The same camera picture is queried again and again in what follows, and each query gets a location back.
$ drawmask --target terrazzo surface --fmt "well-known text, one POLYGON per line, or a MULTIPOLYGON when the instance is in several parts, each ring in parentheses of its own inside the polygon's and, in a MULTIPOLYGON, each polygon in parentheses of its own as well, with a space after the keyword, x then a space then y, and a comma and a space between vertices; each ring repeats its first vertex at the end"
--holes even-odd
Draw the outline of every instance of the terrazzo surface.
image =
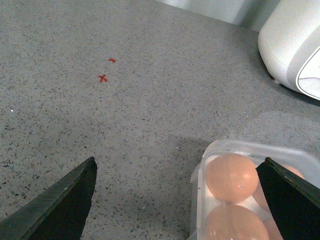
POLYGON ((320 158, 320 104, 272 82, 257 32, 152 0, 1 1, 0 18, 0 220, 94 156, 81 239, 183 240, 214 140, 320 158))

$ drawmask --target wall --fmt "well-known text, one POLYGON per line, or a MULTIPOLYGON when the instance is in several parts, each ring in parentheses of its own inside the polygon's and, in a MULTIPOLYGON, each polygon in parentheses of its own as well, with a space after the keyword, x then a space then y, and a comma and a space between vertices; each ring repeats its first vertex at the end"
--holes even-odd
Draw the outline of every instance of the wall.
POLYGON ((231 24, 260 31, 280 0, 157 0, 231 24))

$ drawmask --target white appliance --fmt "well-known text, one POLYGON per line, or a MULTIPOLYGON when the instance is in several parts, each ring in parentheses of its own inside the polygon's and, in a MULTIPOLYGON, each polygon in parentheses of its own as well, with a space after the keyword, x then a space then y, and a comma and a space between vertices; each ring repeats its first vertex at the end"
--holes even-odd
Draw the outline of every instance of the white appliance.
POLYGON ((276 83, 320 100, 320 0, 281 0, 258 47, 276 83))

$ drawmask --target gray speckled countertop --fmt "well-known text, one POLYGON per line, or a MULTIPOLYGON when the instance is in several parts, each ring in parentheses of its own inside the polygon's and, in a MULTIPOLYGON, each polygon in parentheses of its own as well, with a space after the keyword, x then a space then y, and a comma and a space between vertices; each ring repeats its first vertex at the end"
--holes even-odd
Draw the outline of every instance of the gray speckled countertop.
POLYGON ((153 0, 0 9, 0 220, 94 156, 84 240, 182 240, 212 141, 320 157, 319 102, 272 82, 257 32, 153 0))

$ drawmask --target clear plastic egg tray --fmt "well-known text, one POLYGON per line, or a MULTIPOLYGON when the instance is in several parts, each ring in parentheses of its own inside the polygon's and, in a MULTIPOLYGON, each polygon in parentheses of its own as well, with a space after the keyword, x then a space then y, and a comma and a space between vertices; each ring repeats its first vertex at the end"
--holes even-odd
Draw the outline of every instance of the clear plastic egg tray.
MULTIPOLYGON (((201 162, 191 175, 190 237, 187 240, 205 240, 203 232, 207 215, 222 204, 207 187, 206 167, 215 157, 230 153, 247 156, 257 166, 263 163, 266 157, 270 157, 279 164, 296 168, 306 181, 320 188, 320 161, 304 151, 231 139, 216 140, 206 148, 201 162)), ((262 221, 272 217, 271 213, 261 208, 252 196, 237 205, 253 211, 262 221)))

